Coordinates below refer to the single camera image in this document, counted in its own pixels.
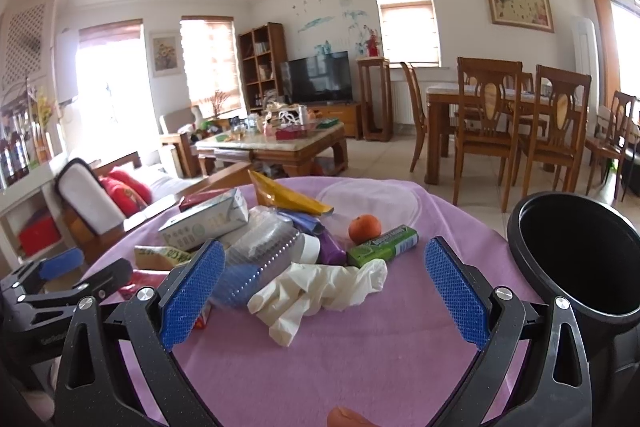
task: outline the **white circle on tablecloth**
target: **white circle on tablecloth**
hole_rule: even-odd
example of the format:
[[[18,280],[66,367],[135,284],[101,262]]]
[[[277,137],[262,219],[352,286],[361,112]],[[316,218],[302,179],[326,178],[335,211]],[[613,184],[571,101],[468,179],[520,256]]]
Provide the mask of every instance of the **white circle on tablecloth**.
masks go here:
[[[411,188],[392,180],[345,179],[325,187],[316,199],[334,208],[322,223],[342,240],[349,237],[351,220],[362,214],[376,216],[383,233],[400,225],[414,226],[420,214],[420,201]]]

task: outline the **flat screen tv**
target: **flat screen tv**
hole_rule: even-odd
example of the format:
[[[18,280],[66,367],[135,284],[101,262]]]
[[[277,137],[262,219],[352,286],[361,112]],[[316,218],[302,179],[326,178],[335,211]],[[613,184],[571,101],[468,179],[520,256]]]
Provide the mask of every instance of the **flat screen tv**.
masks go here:
[[[284,91],[293,103],[351,102],[351,71],[347,52],[283,62]]]

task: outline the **fingernail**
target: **fingernail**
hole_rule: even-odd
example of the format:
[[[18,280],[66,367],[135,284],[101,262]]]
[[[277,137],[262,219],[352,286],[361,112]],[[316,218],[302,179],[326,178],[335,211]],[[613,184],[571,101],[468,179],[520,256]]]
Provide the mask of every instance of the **fingernail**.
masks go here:
[[[342,416],[344,416],[349,420],[353,420],[354,422],[362,423],[364,425],[370,425],[369,420],[364,418],[364,416],[359,415],[355,411],[352,411],[351,409],[346,409],[345,407],[338,407],[338,411],[340,411],[340,414]]]

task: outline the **bookshelf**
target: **bookshelf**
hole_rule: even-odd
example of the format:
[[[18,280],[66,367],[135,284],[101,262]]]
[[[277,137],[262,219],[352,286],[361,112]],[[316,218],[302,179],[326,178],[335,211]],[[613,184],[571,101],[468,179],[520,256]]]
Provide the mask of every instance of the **bookshelf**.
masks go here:
[[[282,24],[269,22],[239,35],[238,49],[246,107],[259,112],[267,90],[284,94],[280,64],[287,62],[287,47]]]

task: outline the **purple tablecloth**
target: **purple tablecloth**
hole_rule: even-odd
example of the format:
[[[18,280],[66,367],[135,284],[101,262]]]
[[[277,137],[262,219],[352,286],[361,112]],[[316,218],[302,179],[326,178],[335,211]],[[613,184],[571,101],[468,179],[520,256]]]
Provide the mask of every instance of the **purple tablecloth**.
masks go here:
[[[539,301],[497,232],[420,185],[321,177],[283,183],[333,204],[336,222],[370,212],[380,217],[385,231],[401,219],[418,231],[420,242],[389,263],[382,292],[343,312],[321,310],[304,317],[288,348],[276,345],[267,326],[248,312],[222,310],[212,311],[205,330],[175,346],[185,374],[227,427],[323,426],[336,405],[383,427],[426,425],[476,352],[461,338],[424,269],[424,246],[435,235],[442,235],[464,263],[481,269],[493,286],[507,285],[521,299]],[[242,192],[254,206],[253,187]],[[158,227],[176,212],[172,208],[132,232],[89,273],[118,257],[133,262],[134,245],[161,244]],[[488,417],[504,407],[522,355],[519,350]],[[142,404],[149,416],[160,419],[131,359],[126,352]]]

